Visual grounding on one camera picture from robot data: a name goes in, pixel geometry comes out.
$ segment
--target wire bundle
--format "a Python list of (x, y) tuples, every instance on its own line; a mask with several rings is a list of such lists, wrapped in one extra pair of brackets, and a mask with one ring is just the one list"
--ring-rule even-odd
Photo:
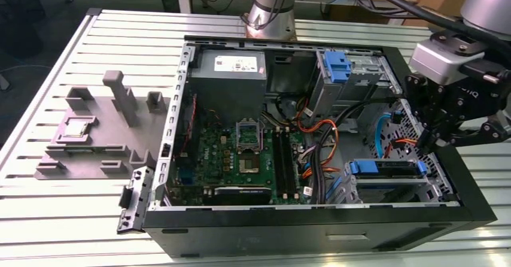
[[(395, 102), (395, 100), (396, 100), (396, 98), (379, 98), (379, 99), (368, 99), (366, 101), (358, 102), (356, 104), (350, 106), (346, 110), (343, 110), (340, 115), (338, 115), (338, 117), (335, 118), (335, 121), (334, 121), (335, 126), (339, 126), (343, 123), (343, 121), (359, 109), (362, 109), (366, 105), (374, 104), (374, 103), (392, 103), (392, 102)], [(314, 203), (318, 203), (318, 204), (324, 204), (326, 203), (326, 193), (324, 193), (324, 180), (326, 180), (326, 178), (324, 178), (324, 174), (323, 174), (323, 171), (322, 171), (322, 165), (319, 164), (319, 157), (320, 157), (320, 154), (322, 154), (322, 148), (319, 148), (318, 146), (323, 146), (323, 144), (327, 141), (328, 136), (331, 135), (331, 131), (332, 130), (328, 129), (323, 133), (322, 139), (319, 140), (319, 144), (316, 145), (316, 148), (314, 150), (314, 154), (311, 156), (311, 158), (314, 159), (314, 160), (311, 160), (311, 169), (312, 169), (312, 174), (315, 175), (314, 176), (315, 197), (312, 198), (315, 200), (312, 201), (312, 204)]]
[(404, 9), (402, 9), (402, 8), (394, 8), (394, 9), (391, 9), (391, 10), (382, 10), (382, 9), (378, 9), (378, 8), (376, 8), (375, 1), (374, 1), (374, 0), (367, 0), (368, 5), (366, 5), (366, 3), (364, 3), (362, 0), (355, 0), (355, 1), (356, 1), (356, 3), (359, 4), (359, 6), (360, 6), (364, 10), (367, 10), (367, 11), (370, 11), (370, 12), (372, 12), (372, 13), (375, 13), (375, 14), (383, 16), (383, 17), (388, 17), (390, 19), (418, 19), (418, 17), (414, 16), (414, 15), (410, 15), (410, 14), (402, 14), (402, 13), (406, 13), (406, 12), (407, 12), (407, 11), (406, 11)]

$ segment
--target motherboard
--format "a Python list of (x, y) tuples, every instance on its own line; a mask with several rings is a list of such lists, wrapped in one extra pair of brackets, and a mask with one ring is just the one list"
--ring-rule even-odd
[(259, 122), (202, 128), (196, 164), (178, 168), (180, 185), (171, 188), (172, 201), (187, 206), (224, 204), (224, 199), (208, 201), (220, 192), (227, 200), (236, 198), (230, 203), (238, 205), (307, 203), (295, 164), (302, 144), (302, 133), (259, 128)]

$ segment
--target label sticker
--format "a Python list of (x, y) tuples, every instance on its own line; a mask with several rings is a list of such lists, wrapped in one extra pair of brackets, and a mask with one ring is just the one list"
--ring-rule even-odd
[(308, 116), (312, 116), (312, 111), (307, 107), (303, 110), (303, 113), (307, 114)]
[(258, 58), (255, 56), (218, 56), (215, 57), (215, 71), (258, 72)]

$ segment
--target slotted aluminum table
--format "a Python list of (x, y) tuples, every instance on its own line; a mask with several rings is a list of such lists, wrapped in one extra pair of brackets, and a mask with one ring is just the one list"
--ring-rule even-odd
[[(422, 28), (308, 20), (296, 21), (296, 30), (302, 41), (395, 46), (406, 58), (430, 35)], [(402, 253), (171, 259), (147, 234), (116, 235), (119, 195), (128, 180), (36, 180), (35, 167), (68, 107), (70, 88), (88, 86), (95, 96), (110, 95), (102, 78), (106, 70), (118, 69), (135, 96), (150, 90), (167, 94), (186, 34), (242, 37), (244, 26), (228, 16), (110, 10), (86, 16), (0, 151), (2, 266), (511, 265), (510, 143), (459, 149), (498, 221)]]

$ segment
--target floor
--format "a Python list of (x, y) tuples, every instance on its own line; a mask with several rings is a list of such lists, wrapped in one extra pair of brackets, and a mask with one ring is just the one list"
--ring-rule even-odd
[[(36, 56), (20, 59), (10, 56), (0, 49), (0, 75), (11, 84), (7, 90), (0, 90), (0, 147), (10, 137), (87, 10), (98, 7), (110, 10), (179, 12), (178, 0), (75, 0), (72, 3), (66, 3), (64, 0), (40, 1), (47, 16), (34, 26), (43, 41), (43, 51)], [(194, 13), (198, 14), (220, 13), (239, 16), (248, 12), (252, 6), (248, 0), (232, 2), (231, 0), (194, 0), (192, 2)], [(295, 17), (320, 20), (323, 15), (319, 4), (295, 5)], [(4, 69), (20, 65), (27, 66), (4, 72)]]

